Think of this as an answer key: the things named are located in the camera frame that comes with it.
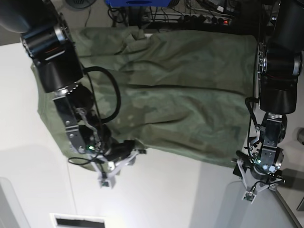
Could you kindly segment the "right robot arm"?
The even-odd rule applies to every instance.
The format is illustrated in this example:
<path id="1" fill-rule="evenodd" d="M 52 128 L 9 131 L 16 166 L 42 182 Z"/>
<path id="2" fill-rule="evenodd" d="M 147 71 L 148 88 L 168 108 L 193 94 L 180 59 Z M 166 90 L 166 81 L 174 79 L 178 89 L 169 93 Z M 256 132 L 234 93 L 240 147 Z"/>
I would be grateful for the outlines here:
<path id="1" fill-rule="evenodd" d="M 98 66 L 84 67 L 77 55 L 68 25 L 49 0 L 3 0 L 0 3 L 0 24 L 18 33 L 32 59 L 42 88 L 53 94 L 53 103 L 75 157 L 68 162 L 77 166 L 91 165 L 102 180 L 116 176 L 130 165 L 139 149 L 134 140 L 116 141 L 107 123 L 121 108 L 121 93 L 114 76 Z M 81 83 L 90 72 L 105 74 L 114 87 L 116 106 L 106 118 L 99 113 L 92 86 Z"/>

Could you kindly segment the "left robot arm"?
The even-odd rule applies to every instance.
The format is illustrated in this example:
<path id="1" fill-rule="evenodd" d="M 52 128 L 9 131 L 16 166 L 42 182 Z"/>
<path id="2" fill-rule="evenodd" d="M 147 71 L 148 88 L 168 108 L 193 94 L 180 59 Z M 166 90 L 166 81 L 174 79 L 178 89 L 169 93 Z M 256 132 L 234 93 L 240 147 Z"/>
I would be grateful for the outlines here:
<path id="1" fill-rule="evenodd" d="M 251 195 L 284 181 L 279 144 L 286 134 L 287 115 L 296 110 L 303 49 L 304 3 L 282 0 L 272 35 L 257 47 L 258 96 L 245 100 L 256 136 L 248 138 L 247 154 L 237 151 L 234 169 Z"/>

